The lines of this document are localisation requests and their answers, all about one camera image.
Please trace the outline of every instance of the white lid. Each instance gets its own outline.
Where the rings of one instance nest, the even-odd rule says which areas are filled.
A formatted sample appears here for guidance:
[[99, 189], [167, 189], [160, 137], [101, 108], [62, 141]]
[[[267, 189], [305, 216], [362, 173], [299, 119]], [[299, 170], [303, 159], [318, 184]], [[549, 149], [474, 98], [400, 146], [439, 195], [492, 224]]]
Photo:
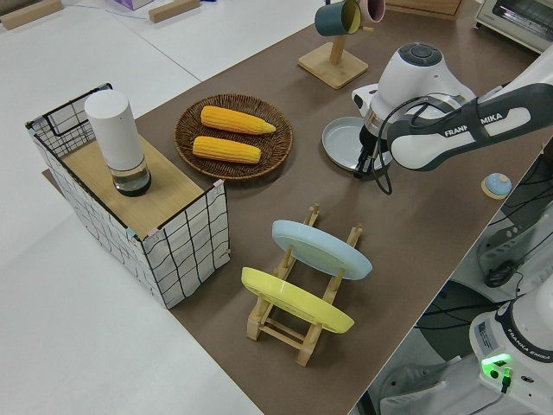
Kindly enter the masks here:
[[90, 95], [85, 101], [85, 112], [89, 117], [106, 119], [116, 117], [129, 106], [129, 100], [120, 91], [106, 89]]

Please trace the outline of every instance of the mug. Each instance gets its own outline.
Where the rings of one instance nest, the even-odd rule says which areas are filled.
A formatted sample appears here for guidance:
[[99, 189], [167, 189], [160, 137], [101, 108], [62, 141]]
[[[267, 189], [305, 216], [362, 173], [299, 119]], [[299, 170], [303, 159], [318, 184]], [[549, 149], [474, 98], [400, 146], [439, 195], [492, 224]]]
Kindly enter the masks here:
[[319, 35], [337, 36], [355, 33], [361, 25], [361, 9], [356, 0], [330, 3], [315, 13], [315, 28]]
[[385, 0], [359, 0], [363, 24], [378, 23], [386, 11]]

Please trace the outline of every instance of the wooden mug stand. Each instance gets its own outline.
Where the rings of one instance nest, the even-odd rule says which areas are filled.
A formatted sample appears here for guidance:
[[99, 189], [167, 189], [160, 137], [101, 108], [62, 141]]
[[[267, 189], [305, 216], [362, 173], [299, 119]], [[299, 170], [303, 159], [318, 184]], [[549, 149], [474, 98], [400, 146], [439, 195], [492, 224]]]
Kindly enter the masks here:
[[[314, 206], [309, 208], [308, 216], [303, 223], [312, 227], [318, 215], [319, 205], [314, 204]], [[347, 244], [355, 246], [362, 232], [363, 227], [361, 225], [353, 227], [347, 238]], [[292, 247], [290, 247], [284, 253], [283, 259], [280, 261], [278, 267], [274, 270], [272, 275], [286, 281], [295, 262], [296, 259], [292, 257]], [[327, 303], [332, 304], [334, 302], [344, 273], [345, 272], [342, 270], [337, 276], [330, 278], [328, 286], [322, 297], [322, 299]], [[289, 344], [293, 348], [297, 348], [298, 354], [296, 357], [296, 363], [305, 367], [308, 364], [311, 354], [315, 350], [315, 346], [322, 332], [322, 325], [311, 324], [306, 335], [300, 334], [270, 317], [273, 305], [274, 304], [262, 299], [261, 297], [257, 298], [256, 305], [248, 317], [246, 330], [247, 336], [256, 341], [263, 331], [273, 337], [276, 337], [278, 340]]]
[[[372, 32], [372, 28], [363, 28], [363, 31]], [[332, 88], [342, 88], [366, 72], [369, 67], [361, 59], [344, 50], [346, 36], [336, 36], [334, 41], [305, 54], [298, 60], [298, 65]]]

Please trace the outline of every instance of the blue and beige knob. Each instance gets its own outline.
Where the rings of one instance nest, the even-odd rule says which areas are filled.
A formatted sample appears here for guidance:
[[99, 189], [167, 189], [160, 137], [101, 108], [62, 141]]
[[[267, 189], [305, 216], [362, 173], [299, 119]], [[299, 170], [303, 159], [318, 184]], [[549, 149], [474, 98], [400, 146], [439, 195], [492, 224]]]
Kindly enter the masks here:
[[505, 199], [511, 189], [511, 180], [501, 173], [492, 173], [482, 181], [482, 190], [493, 199]]

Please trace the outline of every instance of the black cable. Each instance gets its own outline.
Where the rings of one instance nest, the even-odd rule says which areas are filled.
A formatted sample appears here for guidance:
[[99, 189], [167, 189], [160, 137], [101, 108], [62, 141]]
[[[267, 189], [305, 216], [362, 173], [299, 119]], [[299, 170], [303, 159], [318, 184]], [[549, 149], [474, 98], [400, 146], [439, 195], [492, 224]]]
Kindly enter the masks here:
[[519, 271], [516, 271], [515, 274], [520, 275], [520, 279], [518, 280], [517, 286], [515, 287], [515, 297], [514, 297], [514, 299], [517, 299], [517, 298], [520, 297], [520, 295], [518, 294], [518, 290], [519, 290], [520, 283], [522, 282], [522, 278], [524, 278], [524, 274], [522, 272], [519, 272]]
[[501, 393], [501, 394], [498, 396], [498, 398], [495, 399], [493, 402], [490, 402], [489, 404], [486, 404], [486, 405], [482, 406], [481, 408], [477, 409], [476, 411], [470, 412], [468, 415], [474, 415], [474, 414], [476, 414], [476, 413], [480, 413], [480, 412], [484, 411], [485, 409], [489, 408], [490, 406], [495, 405], [495, 404], [497, 404], [498, 402], [500, 402], [500, 401], [503, 399], [504, 396], [505, 396], [505, 394], [504, 394], [504, 393]]
[[449, 330], [449, 329], [456, 329], [458, 327], [465, 327], [465, 326], [470, 326], [470, 322], [462, 322], [460, 324], [454, 324], [453, 326], [443, 326], [443, 327], [413, 326], [413, 329], [419, 329], [419, 330]]
[[524, 260], [524, 258], [526, 258], [528, 255], [530, 255], [532, 252], [534, 252], [540, 245], [542, 245], [551, 235], [553, 235], [553, 231], [549, 232], [547, 234], [547, 236], [545, 238], [543, 238], [542, 240], [540, 240], [536, 246], [534, 246], [532, 249], [530, 249], [527, 253], [525, 253], [519, 260], [518, 262], [522, 262]]
[[530, 186], [531, 184], [546, 183], [546, 182], [550, 182], [551, 179], [553, 179], [553, 176], [548, 177], [547, 179], [537, 180], [537, 181], [535, 181], [535, 182], [524, 182], [524, 183], [520, 183], [520, 186]]
[[470, 304], [470, 305], [461, 305], [459, 307], [453, 307], [451, 309], [442, 309], [442, 311], [427, 311], [423, 316], [433, 316], [435, 314], [444, 314], [446, 312], [450, 313], [453, 311], [459, 310], [472, 310], [472, 309], [488, 309], [490, 307], [499, 308], [501, 305], [505, 304], [508, 300], [500, 301], [498, 303], [486, 303], [486, 304]]
[[[429, 95], [447, 95], [446, 93], [431, 93]], [[374, 181], [377, 183], [378, 187], [380, 188], [380, 190], [382, 190], [385, 194], [387, 195], [391, 195], [391, 192], [392, 192], [392, 188], [391, 188], [391, 180], [390, 180], [390, 175], [388, 175], [388, 171], [385, 169], [385, 161], [384, 161], [384, 156], [382, 154], [382, 146], [381, 146], [381, 142], [382, 142], [382, 135], [384, 133], [384, 128], [386, 127], [387, 123], [388, 123], [388, 120], [396, 113], [398, 112], [400, 109], [402, 109], [404, 106], [412, 103], [412, 102], [415, 102], [415, 101], [418, 101], [419, 99], [423, 99], [424, 97], [422, 96], [419, 96], [419, 97], [415, 97], [415, 98], [411, 98], [411, 99], [407, 99], [406, 101], [404, 101], [403, 103], [401, 103], [400, 105], [398, 105], [396, 108], [394, 108], [389, 114], [388, 116], [385, 118], [385, 120], [382, 122], [382, 124], [380, 125], [380, 128], [378, 129], [378, 136], [377, 136], [377, 154], [378, 154], [378, 160], [380, 161], [380, 168], [383, 169], [384, 171], [384, 178], [386, 180], [386, 186], [387, 188], [384, 188], [384, 186], [382, 185], [382, 183], [380, 182], [380, 180], [378, 179], [378, 176], [377, 176], [377, 172], [376, 172], [376, 168], [374, 166], [374, 162], [372, 163], [372, 166], [371, 166], [371, 173], [372, 173], [372, 176], [374, 177]], [[413, 125], [413, 121], [424, 111], [426, 110], [426, 108], [428, 108], [429, 106], [433, 106], [434, 108], [437, 108], [435, 105], [432, 105], [431, 103], [429, 102], [422, 102], [421, 103], [422, 107], [419, 108], [415, 114], [413, 115], [413, 118], [411, 119], [410, 121], [410, 124], [411, 124], [411, 127], [413, 128], [423, 128], [423, 127], [426, 127], [427, 125]], [[438, 124], [438, 123], [442, 123], [444, 122], [445, 120], [449, 119], [450, 117], [453, 117], [461, 108], [458, 108], [457, 110], [454, 110], [452, 112], [449, 112], [447, 114], [445, 114], [442, 118], [438, 118], [433, 124], [431, 125], [435, 125], [435, 124]]]
[[[436, 303], [431, 303], [431, 305], [433, 305], [434, 307], [436, 307], [439, 311], [443, 311], [443, 308], [440, 307], [438, 304]], [[454, 316], [453, 314], [450, 314], [449, 311], [444, 311], [443, 314], [445, 314], [446, 316], [449, 316], [451, 318], [454, 318], [455, 320], [459, 320], [460, 322], [468, 322], [470, 323], [468, 320], [465, 320], [464, 318], [460, 318], [458, 316]]]
[[520, 262], [503, 261], [484, 276], [484, 284], [490, 288], [498, 288], [507, 284], [521, 265]]
[[531, 201], [538, 201], [538, 200], [543, 199], [543, 198], [545, 198], [545, 197], [551, 197], [551, 196], [553, 196], [553, 195], [542, 195], [542, 196], [539, 196], [539, 197], [538, 197], [538, 196], [535, 196], [535, 197], [533, 197], [532, 199], [530, 199], [529, 201], [527, 201], [524, 205], [522, 205], [522, 206], [520, 206], [520, 207], [517, 207], [515, 210], [509, 212], [509, 214], [506, 214], [504, 218], [501, 218], [501, 219], [498, 219], [498, 220], [496, 220], [496, 221], [494, 221], [494, 222], [489, 223], [488, 226], [490, 227], [490, 226], [492, 226], [492, 225], [495, 225], [495, 224], [497, 224], [497, 223], [502, 222], [502, 221], [505, 220], [505, 219], [510, 218], [513, 214], [515, 214], [516, 212], [518, 212], [520, 209], [522, 209], [522, 208], [524, 208], [525, 206], [527, 206], [528, 203], [530, 203]]
[[380, 180], [378, 179], [378, 176], [377, 176], [377, 171], [376, 171], [376, 168], [374, 167], [374, 161], [372, 162], [372, 166], [371, 166], [371, 172], [372, 172], [372, 176], [374, 177], [374, 181], [377, 183], [378, 187], [380, 188], [380, 190], [382, 190], [386, 195], [391, 195], [391, 192], [392, 192], [392, 188], [391, 188], [391, 180], [390, 180], [390, 175], [388, 175], [388, 170], [385, 169], [386, 165], [385, 165], [385, 161], [384, 161], [384, 156], [382, 155], [382, 146], [381, 146], [381, 142], [382, 142], [382, 135], [384, 133], [384, 128], [386, 127], [386, 124], [388, 123], [388, 120], [390, 120], [390, 118], [396, 113], [398, 112], [399, 110], [401, 110], [404, 106], [410, 104], [411, 102], [415, 102], [416, 100], [420, 99], [421, 97], [415, 97], [415, 98], [411, 98], [411, 99], [407, 99], [406, 101], [404, 101], [402, 104], [398, 105], [396, 108], [394, 108], [389, 114], [388, 116], [385, 118], [385, 120], [382, 122], [382, 124], [380, 125], [380, 128], [378, 129], [378, 136], [377, 136], [377, 154], [378, 154], [378, 160], [380, 160], [380, 168], [384, 171], [384, 178], [386, 180], [386, 186], [387, 188], [384, 188], [384, 186], [382, 185], [382, 183], [380, 182]]
[[533, 170], [532, 172], [524, 179], [523, 182], [521, 182], [520, 184], [526, 184], [531, 178], [532, 176], [534, 176], [537, 172], [537, 168], [539, 167], [539, 165], [542, 163], [542, 155], [540, 154], [538, 157], [537, 157], [537, 160], [536, 162], [534, 163], [534, 166], [533, 166]]
[[541, 192], [539, 192], [537, 195], [533, 195], [530, 199], [526, 200], [526, 201], [521, 201], [520, 203], [517, 203], [515, 205], [508, 205], [508, 204], [505, 204], [504, 206], [507, 206], [508, 208], [517, 208], [519, 207], [520, 205], [526, 205], [528, 203], [530, 203], [531, 201], [534, 201], [538, 198], [538, 196], [541, 196], [543, 195], [545, 192], [547, 192], [548, 190], [551, 190], [553, 188], [553, 186], [549, 186], [548, 188], [546, 188], [545, 190], [542, 190]]

